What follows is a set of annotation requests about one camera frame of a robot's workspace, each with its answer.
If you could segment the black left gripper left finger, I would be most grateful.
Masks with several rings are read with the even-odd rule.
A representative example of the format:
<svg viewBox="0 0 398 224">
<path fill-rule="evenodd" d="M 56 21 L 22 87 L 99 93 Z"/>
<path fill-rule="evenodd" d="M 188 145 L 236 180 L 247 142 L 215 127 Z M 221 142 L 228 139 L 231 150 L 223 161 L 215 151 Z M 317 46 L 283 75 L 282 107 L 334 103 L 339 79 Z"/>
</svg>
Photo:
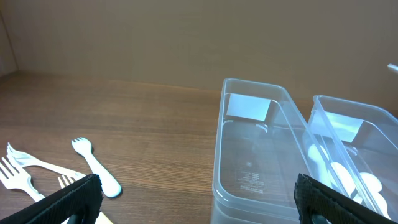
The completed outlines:
<svg viewBox="0 0 398 224">
<path fill-rule="evenodd" d="M 103 201 L 97 174 L 89 174 L 29 207 L 1 220 L 1 224 L 72 223 L 94 224 Z"/>
</svg>

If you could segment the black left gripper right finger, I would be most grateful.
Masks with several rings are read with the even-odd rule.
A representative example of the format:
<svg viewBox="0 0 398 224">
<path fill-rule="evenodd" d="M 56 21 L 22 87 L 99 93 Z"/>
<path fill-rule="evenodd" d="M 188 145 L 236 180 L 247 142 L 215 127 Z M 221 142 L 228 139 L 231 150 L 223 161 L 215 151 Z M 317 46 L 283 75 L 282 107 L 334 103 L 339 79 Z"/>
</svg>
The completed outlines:
<svg viewBox="0 0 398 224">
<path fill-rule="evenodd" d="M 299 174 L 294 200 L 300 224 L 396 224 L 305 174 Z"/>
</svg>

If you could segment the white plastic spoon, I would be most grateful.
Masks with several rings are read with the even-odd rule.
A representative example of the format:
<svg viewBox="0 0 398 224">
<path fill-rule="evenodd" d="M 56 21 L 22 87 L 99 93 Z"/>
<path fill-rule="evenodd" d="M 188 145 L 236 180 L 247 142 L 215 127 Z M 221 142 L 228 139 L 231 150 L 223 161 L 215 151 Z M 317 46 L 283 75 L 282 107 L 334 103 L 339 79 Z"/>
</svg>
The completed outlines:
<svg viewBox="0 0 398 224">
<path fill-rule="evenodd" d="M 397 65 L 394 65 L 394 64 L 389 64 L 388 66 L 388 69 L 390 70 L 390 71 L 392 71 L 392 72 L 394 72 L 394 73 L 398 73 L 398 66 Z"/>
<path fill-rule="evenodd" d="M 352 194 L 357 193 L 357 191 L 354 180 L 348 170 L 338 162 L 332 162 L 331 166 L 338 178 L 340 179 L 340 182 L 342 183 L 345 191 L 351 198 L 353 198 Z"/>
</svg>

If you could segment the white spoon thin handle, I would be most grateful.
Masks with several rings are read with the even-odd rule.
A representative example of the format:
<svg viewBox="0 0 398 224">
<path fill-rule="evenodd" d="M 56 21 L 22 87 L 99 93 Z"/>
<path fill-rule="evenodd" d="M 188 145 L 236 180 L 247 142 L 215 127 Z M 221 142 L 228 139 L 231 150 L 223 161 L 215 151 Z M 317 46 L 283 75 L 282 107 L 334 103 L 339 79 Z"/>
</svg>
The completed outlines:
<svg viewBox="0 0 398 224">
<path fill-rule="evenodd" d="M 368 172 L 360 172 L 361 178 L 364 180 L 364 183 L 368 190 L 371 192 L 374 198 L 381 196 L 380 191 L 382 190 L 381 181 L 373 174 Z"/>
</svg>

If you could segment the yellow plastic spoon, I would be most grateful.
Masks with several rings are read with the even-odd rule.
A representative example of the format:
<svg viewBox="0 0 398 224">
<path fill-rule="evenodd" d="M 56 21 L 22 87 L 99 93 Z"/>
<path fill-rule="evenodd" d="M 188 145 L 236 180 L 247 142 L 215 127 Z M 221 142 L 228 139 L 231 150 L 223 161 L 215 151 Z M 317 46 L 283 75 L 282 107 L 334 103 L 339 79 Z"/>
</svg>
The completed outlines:
<svg viewBox="0 0 398 224">
<path fill-rule="evenodd" d="M 379 192 L 371 192 L 376 204 L 378 205 L 382 215 L 388 219 L 391 219 L 388 214 L 387 203 L 384 197 Z"/>
</svg>

